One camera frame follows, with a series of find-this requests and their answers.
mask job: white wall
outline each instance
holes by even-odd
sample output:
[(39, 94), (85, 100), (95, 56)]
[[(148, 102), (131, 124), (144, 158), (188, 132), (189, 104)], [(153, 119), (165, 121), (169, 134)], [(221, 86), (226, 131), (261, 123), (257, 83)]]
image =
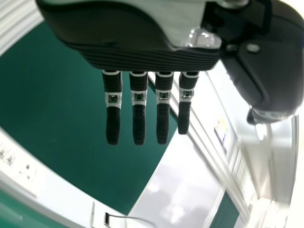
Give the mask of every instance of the white wall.
[(131, 210), (131, 216), (159, 227), (201, 228), (220, 182), (187, 135), (176, 131), (156, 171)]

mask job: ceiling light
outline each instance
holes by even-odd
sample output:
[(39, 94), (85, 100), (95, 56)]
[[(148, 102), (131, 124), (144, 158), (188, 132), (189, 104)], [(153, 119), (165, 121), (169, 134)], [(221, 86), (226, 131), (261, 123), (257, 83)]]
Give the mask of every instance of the ceiling light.
[(256, 125), (256, 133), (259, 140), (263, 140), (264, 136), (267, 136), (267, 127), (266, 124), (257, 124)]

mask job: transparent plastic part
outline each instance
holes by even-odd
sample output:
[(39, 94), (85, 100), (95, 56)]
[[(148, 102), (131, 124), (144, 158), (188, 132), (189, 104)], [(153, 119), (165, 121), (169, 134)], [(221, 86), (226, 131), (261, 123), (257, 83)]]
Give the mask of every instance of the transparent plastic part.
[(218, 49), (221, 43), (222, 40), (217, 35), (208, 32), (204, 28), (197, 27), (191, 30), (186, 46), (191, 48)]
[(256, 110), (256, 109), (253, 109), (253, 110), (258, 116), (260, 116), (264, 119), (273, 120), (273, 121), (284, 120), (292, 115), (291, 113), (267, 112), (267, 111), (260, 111), (260, 110)]

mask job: white panel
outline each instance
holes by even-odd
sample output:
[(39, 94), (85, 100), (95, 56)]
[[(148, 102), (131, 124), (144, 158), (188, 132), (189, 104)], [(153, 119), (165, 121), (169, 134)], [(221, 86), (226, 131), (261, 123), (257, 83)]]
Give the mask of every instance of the white panel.
[(246, 227), (245, 223), (242, 221), (241, 217), (239, 216), (233, 228), (245, 228), (245, 227)]
[(290, 204), (295, 175), (295, 158), (290, 153), (285, 148), (276, 149), (272, 158), (275, 170), (275, 200), (285, 204)]
[(176, 131), (130, 215), (159, 227), (201, 228), (219, 188), (191, 139)]
[(270, 151), (260, 144), (245, 141), (242, 142), (242, 149), (258, 196), (272, 199), (269, 169)]
[(1, 0), (0, 56), (42, 21), (35, 0)]

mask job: ribbed texture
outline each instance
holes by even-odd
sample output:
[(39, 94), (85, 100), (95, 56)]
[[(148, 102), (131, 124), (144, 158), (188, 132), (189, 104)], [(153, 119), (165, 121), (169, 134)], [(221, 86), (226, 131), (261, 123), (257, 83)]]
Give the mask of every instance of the ribbed texture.
[(169, 133), (169, 104), (157, 105), (156, 136), (159, 144), (166, 144)]
[(133, 106), (133, 138), (136, 145), (143, 145), (146, 137), (146, 107), (144, 105)]
[(135, 77), (130, 75), (130, 87), (133, 91), (145, 91), (148, 88), (148, 73), (145, 76)]
[(248, 206), (252, 196), (255, 194), (255, 189), (248, 165), (241, 149), (239, 149), (237, 155), (238, 156), (233, 167), (233, 174)]
[(1, 0), (0, 56), (42, 21), (34, 0)]
[(216, 50), (184, 48), (176, 51), (121, 50), (65, 44), (78, 50), (94, 67), (122, 71), (206, 71), (219, 60)]
[(109, 144), (117, 145), (120, 136), (120, 109), (117, 107), (106, 108), (106, 139)]
[(185, 77), (182, 73), (180, 74), (179, 86), (183, 89), (194, 89), (199, 77)]
[(117, 75), (105, 75), (103, 73), (103, 79), (105, 92), (122, 92), (123, 85), (120, 72)]
[(190, 123), (191, 102), (179, 103), (178, 129), (179, 134), (187, 134)]
[(155, 88), (159, 90), (171, 90), (173, 83), (173, 76), (171, 77), (160, 77), (156, 75)]

